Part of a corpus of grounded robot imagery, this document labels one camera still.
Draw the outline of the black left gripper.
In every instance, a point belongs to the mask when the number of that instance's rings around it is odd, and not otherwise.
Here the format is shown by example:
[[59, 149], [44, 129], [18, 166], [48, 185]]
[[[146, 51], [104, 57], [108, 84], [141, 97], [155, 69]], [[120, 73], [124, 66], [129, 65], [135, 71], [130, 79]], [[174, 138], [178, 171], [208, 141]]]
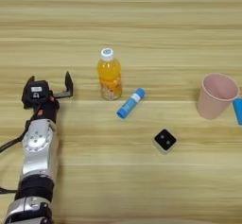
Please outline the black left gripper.
[[[34, 76], [30, 77], [27, 81], [27, 84], [33, 82], [34, 80]], [[69, 72], [66, 72], [65, 74], [65, 87], [66, 90], [64, 92], [54, 93], [53, 96], [55, 98], [66, 98], [73, 95], [74, 84]], [[57, 100], [48, 100], [44, 103], [32, 103], [30, 107], [33, 109], [33, 115], [31, 117], [32, 120], [48, 119], [52, 122], [56, 122], [60, 104]]]

